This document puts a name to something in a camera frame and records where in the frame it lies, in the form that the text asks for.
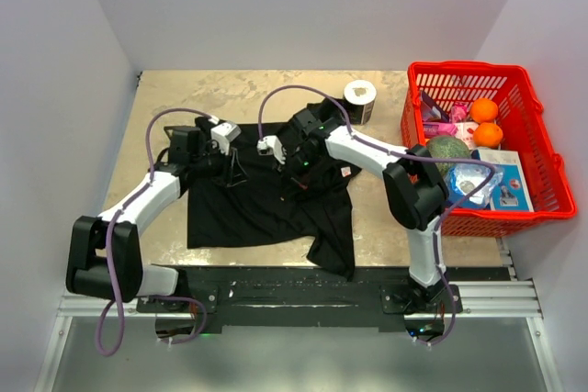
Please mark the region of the black garment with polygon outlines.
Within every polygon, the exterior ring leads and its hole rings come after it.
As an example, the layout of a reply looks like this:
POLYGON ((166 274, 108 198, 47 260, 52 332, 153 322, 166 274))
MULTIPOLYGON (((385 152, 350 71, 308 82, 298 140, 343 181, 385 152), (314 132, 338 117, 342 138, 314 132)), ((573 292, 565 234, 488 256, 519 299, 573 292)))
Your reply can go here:
POLYGON ((188 248, 242 248, 310 236, 308 261, 352 279, 356 268, 353 205, 347 187, 360 168, 323 160, 317 193, 283 195, 273 160, 256 151, 258 127, 243 123, 240 129, 233 144, 248 179, 234 187, 210 179, 192 185, 187 206, 188 248))

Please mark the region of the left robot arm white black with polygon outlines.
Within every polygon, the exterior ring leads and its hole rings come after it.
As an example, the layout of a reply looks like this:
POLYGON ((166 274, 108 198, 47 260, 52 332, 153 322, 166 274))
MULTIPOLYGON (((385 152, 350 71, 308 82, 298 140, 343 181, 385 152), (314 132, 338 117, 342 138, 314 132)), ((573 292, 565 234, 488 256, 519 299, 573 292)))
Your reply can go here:
POLYGON ((209 129, 167 126, 169 145, 141 183, 112 208, 73 224, 65 276, 73 294, 129 302, 157 296, 170 311, 184 309, 190 289, 171 267, 146 265, 140 237, 198 179, 225 186, 244 181, 233 142, 240 128, 229 121, 209 129))

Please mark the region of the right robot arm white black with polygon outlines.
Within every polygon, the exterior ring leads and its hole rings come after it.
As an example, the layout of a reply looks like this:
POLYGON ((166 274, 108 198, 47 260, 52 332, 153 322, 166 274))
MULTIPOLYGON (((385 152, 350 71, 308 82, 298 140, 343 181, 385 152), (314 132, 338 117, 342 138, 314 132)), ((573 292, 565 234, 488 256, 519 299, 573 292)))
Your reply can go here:
POLYGON ((428 149, 391 145, 349 128, 339 118, 320 120, 308 109, 296 113, 287 128, 297 144, 284 149, 278 161, 298 185, 327 159, 347 162, 382 180, 390 213, 406 229, 410 253, 408 281, 389 294, 386 304, 396 314, 433 310, 447 283, 436 224, 448 191, 428 149))

